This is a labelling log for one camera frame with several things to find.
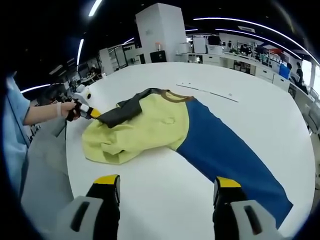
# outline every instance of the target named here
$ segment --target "ceiling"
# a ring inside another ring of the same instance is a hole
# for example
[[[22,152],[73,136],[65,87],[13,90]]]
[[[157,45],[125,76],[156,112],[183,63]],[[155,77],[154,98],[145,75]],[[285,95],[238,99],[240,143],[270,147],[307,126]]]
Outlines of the ceiling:
[[[4,65],[17,71],[21,89],[52,83],[49,75],[71,58],[77,59],[80,39],[84,39],[80,62],[94,57],[102,48],[138,38],[135,15],[154,3],[180,7],[186,29],[210,33],[215,28],[238,30],[254,28],[257,35],[271,39],[288,49],[299,49],[287,39],[261,27],[228,20],[199,20],[201,17],[225,17],[259,23],[289,36],[313,55],[320,56],[314,1],[214,1],[197,0],[102,0],[93,17],[88,14],[95,0],[54,0],[10,2],[5,11]]]

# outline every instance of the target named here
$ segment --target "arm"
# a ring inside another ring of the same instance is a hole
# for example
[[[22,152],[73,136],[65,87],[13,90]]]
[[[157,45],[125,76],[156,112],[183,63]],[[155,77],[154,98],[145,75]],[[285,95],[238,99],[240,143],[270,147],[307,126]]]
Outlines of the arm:
[[[61,116],[66,118],[69,111],[72,110],[76,104],[74,102],[61,103]],[[57,104],[50,104],[46,106],[31,106],[25,115],[23,125],[33,125],[42,123],[58,117]]]

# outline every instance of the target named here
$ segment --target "light blue sleeve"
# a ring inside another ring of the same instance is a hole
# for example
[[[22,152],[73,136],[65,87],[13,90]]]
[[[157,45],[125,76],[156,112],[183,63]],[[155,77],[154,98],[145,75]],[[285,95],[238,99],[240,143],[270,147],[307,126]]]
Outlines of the light blue sleeve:
[[[23,123],[30,107],[30,101],[22,95],[15,80],[12,77],[7,78],[6,83],[8,91],[7,96],[9,98],[10,104],[16,117],[20,120],[21,123]]]

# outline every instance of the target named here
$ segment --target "round table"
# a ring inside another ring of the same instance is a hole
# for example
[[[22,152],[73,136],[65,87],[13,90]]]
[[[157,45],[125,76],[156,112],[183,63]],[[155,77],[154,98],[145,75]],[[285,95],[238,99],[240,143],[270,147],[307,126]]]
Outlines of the round table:
[[[287,92],[239,71],[168,62],[129,66],[98,80],[89,86],[88,103],[104,113],[147,88],[196,97],[241,137],[293,204],[279,231],[292,236],[299,230],[313,203],[315,157],[302,114]],[[119,174],[119,240],[213,239],[212,182],[165,147],[146,150],[123,165],[92,162],[85,158],[81,141],[91,122],[81,118],[66,128],[74,197],[85,196],[95,179]]]

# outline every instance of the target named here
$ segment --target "ceiling light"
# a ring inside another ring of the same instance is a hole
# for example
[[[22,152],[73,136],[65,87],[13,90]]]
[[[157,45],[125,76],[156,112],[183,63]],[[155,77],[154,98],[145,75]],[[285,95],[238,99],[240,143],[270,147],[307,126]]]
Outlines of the ceiling light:
[[[80,45],[79,45],[79,50],[78,50],[78,58],[76,59],[76,64],[79,65],[79,60],[80,60],[80,54],[81,54],[81,49],[82,45],[84,44],[84,39],[81,39]]]
[[[75,58],[73,57],[73,58],[71,58],[69,61],[67,61],[66,63],[68,64],[68,63],[70,63],[70,62],[72,62],[72,61],[74,61],[75,60]]]
[[[43,87],[48,87],[48,86],[50,86],[50,84],[45,84],[45,85],[41,85],[41,86],[34,86],[34,87],[31,87],[31,88],[28,88],[28,89],[21,91],[21,93],[24,94],[24,93],[29,92],[31,90],[39,89],[39,88],[43,88]]]
[[[66,72],[67,72],[67,70],[64,70],[62,73],[60,73],[60,74],[58,75],[58,77],[60,77],[62,74],[66,73]]]
[[[291,42],[293,42],[295,45],[297,45],[302,50],[304,50],[308,55],[310,55],[310,57],[313,58],[313,60],[318,65],[320,65],[320,63],[317,61],[317,59],[310,52],[308,52],[307,49],[305,49],[303,46],[301,46],[299,43],[297,43],[295,40],[291,39],[290,37],[284,35],[283,33],[279,32],[279,31],[277,31],[275,29],[272,29],[272,28],[270,28],[268,26],[264,26],[264,25],[261,25],[261,24],[258,24],[258,23],[252,22],[252,21],[246,21],[246,20],[241,20],[241,19],[236,19],[236,18],[228,18],[228,17],[202,17],[202,18],[195,18],[193,20],[230,20],[230,21],[237,21],[237,22],[242,22],[242,23],[247,23],[247,24],[253,24],[253,25],[268,29],[270,31],[273,31],[273,32],[285,37],[286,39],[290,40]]]
[[[62,68],[62,65],[59,65],[55,69],[53,69],[51,72],[49,72],[49,74],[52,75],[52,74],[56,73],[61,68]]]
[[[133,39],[135,39],[135,38],[133,37],[133,38],[129,39],[128,41],[125,41],[122,45],[127,44],[128,42],[132,41]]]
[[[95,0],[95,3],[93,4],[91,11],[89,13],[89,17],[92,17],[93,15],[95,15],[95,12],[97,11],[101,2],[102,2],[102,0]]]
[[[185,30],[185,32],[191,32],[191,31],[198,31],[198,29],[190,29],[190,30]]]
[[[247,34],[247,35],[250,35],[250,36],[259,38],[259,39],[263,39],[263,40],[269,41],[270,43],[273,43],[273,44],[275,44],[275,45],[277,45],[277,46],[279,46],[279,47],[287,50],[289,53],[291,53],[292,55],[296,56],[298,59],[302,60],[302,58],[299,57],[299,56],[298,56],[296,53],[294,53],[293,51],[291,51],[291,50],[289,50],[288,48],[280,45],[279,43],[276,43],[276,42],[274,42],[274,41],[271,41],[271,40],[269,40],[269,39],[267,39],[267,38],[264,38],[264,37],[262,37],[262,36],[257,36],[257,35],[254,35],[254,34],[251,34],[251,33],[248,33],[248,32],[244,32],[244,31],[235,31],[235,30],[229,30],[229,29],[216,28],[215,30],[217,30],[217,31],[233,32],[233,33],[239,33],[239,34]]]

